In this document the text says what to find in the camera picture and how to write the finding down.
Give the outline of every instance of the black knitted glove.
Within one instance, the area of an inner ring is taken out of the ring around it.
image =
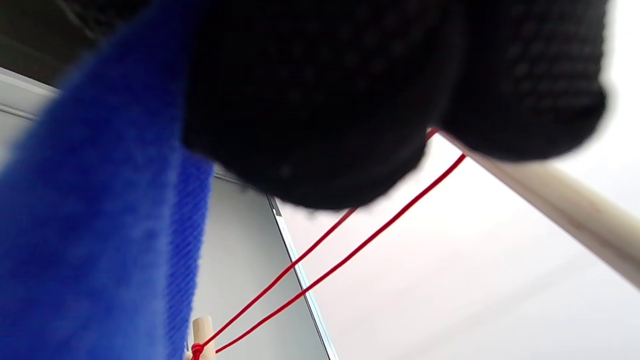
[[[95,1],[64,1],[96,16]],[[146,1],[133,3],[115,18]],[[605,4],[218,0],[193,54],[184,141],[324,209],[384,194],[417,166],[429,127],[503,160],[557,156],[604,111]]]

